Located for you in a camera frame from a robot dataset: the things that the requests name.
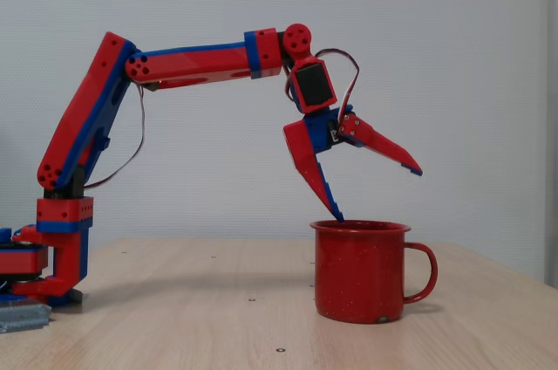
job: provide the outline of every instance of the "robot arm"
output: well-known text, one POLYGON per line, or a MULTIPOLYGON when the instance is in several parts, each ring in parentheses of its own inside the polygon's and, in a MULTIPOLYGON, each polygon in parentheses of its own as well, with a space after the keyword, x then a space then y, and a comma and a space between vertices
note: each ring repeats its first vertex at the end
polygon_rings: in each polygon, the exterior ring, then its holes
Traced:
POLYGON ((44 198, 37 200, 36 224, 23 227, 12 238, 8 230, 0 231, 0 283, 9 282, 0 286, 0 300, 5 295, 33 297, 59 305, 75 296, 72 288, 87 275, 93 217, 93 199, 84 197, 85 183, 109 145, 112 123, 132 82, 155 91, 248 76, 265 78, 287 66, 290 96, 304 114, 283 129, 289 151, 296 169, 339 221, 343 214, 317 154, 347 142, 379 152, 421 175, 417 162, 358 118, 352 106, 344 109, 341 119, 339 108, 330 109, 337 97, 325 63, 310 52, 310 40, 306 26, 293 24, 285 32, 246 32, 239 43, 143 52, 130 41, 106 33, 39 166, 37 179, 44 198), (37 279, 46 266, 45 246, 54 248, 54 273, 37 279))

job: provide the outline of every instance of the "wire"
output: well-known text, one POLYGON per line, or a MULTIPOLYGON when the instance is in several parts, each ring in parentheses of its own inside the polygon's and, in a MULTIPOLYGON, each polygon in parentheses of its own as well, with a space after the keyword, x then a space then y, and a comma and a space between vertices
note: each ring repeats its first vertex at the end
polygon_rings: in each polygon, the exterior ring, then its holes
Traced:
POLYGON ((287 95, 287 98, 289 98, 291 101, 295 102, 295 100, 293 99, 293 97, 290 96, 289 90, 290 90, 290 70, 286 65, 282 66, 282 70, 285 72, 285 75, 287 75, 287 80, 285 81, 285 95, 287 95))
POLYGON ((357 78, 358 78, 358 74, 360 73, 360 68, 358 67, 357 61, 347 51, 343 51, 343 50, 339 50, 339 49, 322 49, 318 53, 316 53, 315 56, 317 58, 319 58, 320 56, 323 56, 323 55, 326 55, 326 54, 331 54, 331 53, 340 54, 342 56, 345 56, 348 60, 350 60, 352 62, 352 64, 355 66, 355 69, 357 69, 357 73, 355 73, 355 77, 350 82, 349 87, 347 88, 347 91, 345 91, 345 95, 343 96, 343 102, 341 103, 341 108, 339 108, 339 115, 337 117, 337 122, 338 122, 338 125, 341 126, 341 119, 345 116, 345 110, 347 108, 347 102, 349 102, 350 94, 352 93, 352 90, 355 87, 355 84, 357 83, 357 78))
POLYGON ((138 88, 139 105, 141 106, 141 142, 140 142, 138 148, 133 153, 132 157, 130 159, 128 159, 124 165, 122 165, 120 168, 118 168, 112 174, 108 175, 104 180, 97 181, 97 182, 94 182, 93 184, 86 185, 86 186, 84 186, 84 189, 91 189, 91 188, 100 187, 101 185, 109 182, 112 178, 114 178, 114 176, 118 172, 120 172, 122 169, 124 169, 133 160, 133 158, 135 158, 138 155, 141 148, 143 147, 143 143, 146 140, 146 109, 143 106, 144 89, 143 89, 143 86, 140 86, 139 84, 136 84, 136 87, 138 88))

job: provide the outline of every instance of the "table surface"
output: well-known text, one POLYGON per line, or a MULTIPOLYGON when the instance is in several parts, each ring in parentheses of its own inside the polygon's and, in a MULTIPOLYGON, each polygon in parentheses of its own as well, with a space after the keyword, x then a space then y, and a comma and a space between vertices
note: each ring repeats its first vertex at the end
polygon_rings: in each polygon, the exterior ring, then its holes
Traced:
MULTIPOLYGON (((432 248, 430 297, 397 322, 354 325, 316 312, 313 241, 124 239, 92 253, 82 305, 0 335, 0 368, 558 368, 557 290, 457 246, 432 248)), ((405 294, 429 271, 407 250, 405 294)))

